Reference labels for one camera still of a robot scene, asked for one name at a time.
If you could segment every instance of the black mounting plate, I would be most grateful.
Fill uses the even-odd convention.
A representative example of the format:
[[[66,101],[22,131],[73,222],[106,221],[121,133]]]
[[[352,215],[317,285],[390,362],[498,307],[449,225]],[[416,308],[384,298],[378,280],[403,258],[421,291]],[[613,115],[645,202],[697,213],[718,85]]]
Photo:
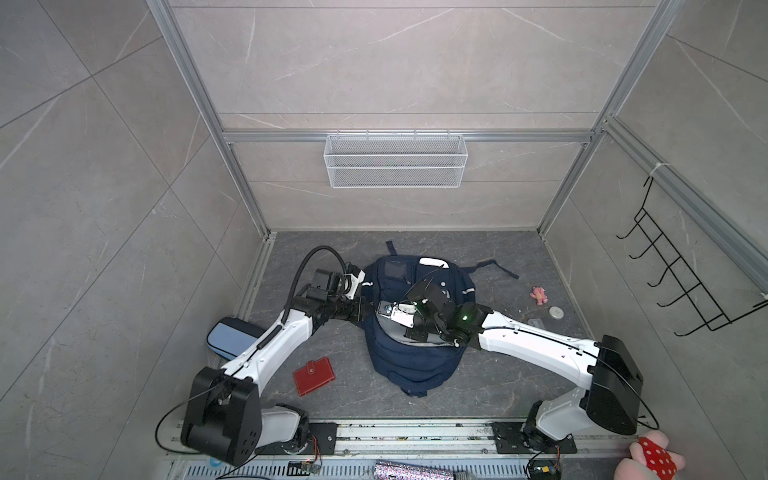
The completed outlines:
[[[317,438],[317,446],[320,448],[321,455],[333,455],[336,450],[336,430],[339,426],[336,423],[331,422],[310,422],[310,437],[312,435]],[[297,455],[305,455],[313,453],[312,440],[307,442],[306,447]],[[289,455],[282,448],[280,443],[272,443],[264,447],[264,450],[259,455]]]
[[[523,445],[522,426],[524,422],[493,422],[493,439],[496,442],[496,452],[502,453],[532,453],[533,450]],[[560,453],[576,453],[576,444],[573,435],[569,435],[553,445],[544,453],[557,453],[557,445],[560,445]]]

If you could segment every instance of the floor panel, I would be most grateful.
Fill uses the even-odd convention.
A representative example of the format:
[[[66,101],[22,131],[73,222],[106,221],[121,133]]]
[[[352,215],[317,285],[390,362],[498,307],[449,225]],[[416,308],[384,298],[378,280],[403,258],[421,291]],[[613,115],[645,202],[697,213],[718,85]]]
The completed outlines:
[[[557,333],[584,335],[536,232],[278,233],[250,321],[266,326],[277,318],[298,264],[313,247],[330,245],[345,261],[365,267],[387,254],[387,240],[394,241],[398,253],[433,255],[459,266],[495,258],[520,279],[512,279],[495,266],[481,268],[472,274],[479,303],[521,321],[541,318],[547,329]],[[330,253],[318,253],[304,276],[318,267],[337,269],[338,263]],[[534,286],[546,289],[549,303],[536,306],[528,295]],[[550,306],[561,307],[565,318],[549,317]],[[299,397],[293,372],[323,356],[330,359],[336,380]],[[263,391],[262,405],[287,403],[305,409],[313,418],[524,416],[536,400],[554,398],[572,387],[554,373],[521,360],[467,349],[455,374],[442,386],[430,390],[425,398],[408,397],[373,370],[363,331],[332,320],[278,369]]]

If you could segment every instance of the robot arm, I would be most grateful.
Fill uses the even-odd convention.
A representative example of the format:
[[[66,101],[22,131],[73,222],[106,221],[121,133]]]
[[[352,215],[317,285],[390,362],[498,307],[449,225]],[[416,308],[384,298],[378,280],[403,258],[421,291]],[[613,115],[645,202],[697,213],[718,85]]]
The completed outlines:
[[[306,445],[306,412],[289,406],[262,410],[259,397],[280,365],[325,322],[359,317],[357,292],[365,274],[356,266],[346,269],[344,274],[317,270],[312,283],[293,298],[286,318],[281,312],[253,345],[221,369],[199,371],[184,415],[183,445],[231,465],[242,465],[254,449],[271,443],[281,442],[288,452]]]
[[[379,306],[391,320],[410,329],[436,326],[456,346],[504,353],[551,370],[576,388],[554,400],[536,402],[523,433],[537,450],[552,447],[568,434],[599,425],[621,435],[637,431],[643,376],[624,344],[612,336],[601,342],[574,339],[517,322],[479,305],[456,306],[440,287],[417,283],[409,304]]]

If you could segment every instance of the round white object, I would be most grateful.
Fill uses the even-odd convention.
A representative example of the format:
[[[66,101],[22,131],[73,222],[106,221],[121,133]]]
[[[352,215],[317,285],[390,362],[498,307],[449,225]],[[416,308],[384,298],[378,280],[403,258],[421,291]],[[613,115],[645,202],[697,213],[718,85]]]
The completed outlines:
[[[553,306],[549,309],[549,316],[554,319],[560,320],[565,316],[565,312],[559,306]]]

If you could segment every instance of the pink plush toy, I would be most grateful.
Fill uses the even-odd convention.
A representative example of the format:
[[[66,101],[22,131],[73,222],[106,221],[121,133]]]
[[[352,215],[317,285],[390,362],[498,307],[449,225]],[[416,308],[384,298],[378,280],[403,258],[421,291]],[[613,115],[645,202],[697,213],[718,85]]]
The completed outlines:
[[[671,480],[685,467],[685,458],[666,450],[669,438],[658,430],[648,432],[629,445],[632,458],[622,460],[614,480]]]
[[[540,286],[535,286],[533,289],[533,293],[531,294],[531,298],[536,299],[536,305],[544,305],[549,300],[547,300],[547,296],[544,294],[544,289]]]

